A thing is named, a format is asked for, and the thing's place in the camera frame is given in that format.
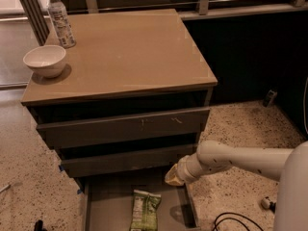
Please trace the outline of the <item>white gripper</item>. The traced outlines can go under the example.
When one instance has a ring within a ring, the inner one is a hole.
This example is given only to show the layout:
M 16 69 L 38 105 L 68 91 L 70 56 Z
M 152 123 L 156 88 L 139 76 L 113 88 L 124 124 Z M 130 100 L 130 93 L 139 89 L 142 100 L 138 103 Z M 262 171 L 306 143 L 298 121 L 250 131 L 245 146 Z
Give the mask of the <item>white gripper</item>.
M 198 180 L 205 173 L 205 167 L 197 158 L 197 154 L 187 155 L 173 165 L 165 176 L 165 182 L 174 187 L 183 186 Z

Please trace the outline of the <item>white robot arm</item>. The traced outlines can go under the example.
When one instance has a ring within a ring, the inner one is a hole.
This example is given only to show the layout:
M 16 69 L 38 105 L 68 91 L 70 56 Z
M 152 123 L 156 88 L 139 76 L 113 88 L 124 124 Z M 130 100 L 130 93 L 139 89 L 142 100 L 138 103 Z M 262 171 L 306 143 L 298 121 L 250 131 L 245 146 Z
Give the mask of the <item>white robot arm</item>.
M 277 181 L 273 231 L 308 230 L 308 142 L 295 148 L 232 147 L 203 141 L 165 176 L 171 186 L 183 186 L 203 175 L 241 168 Z

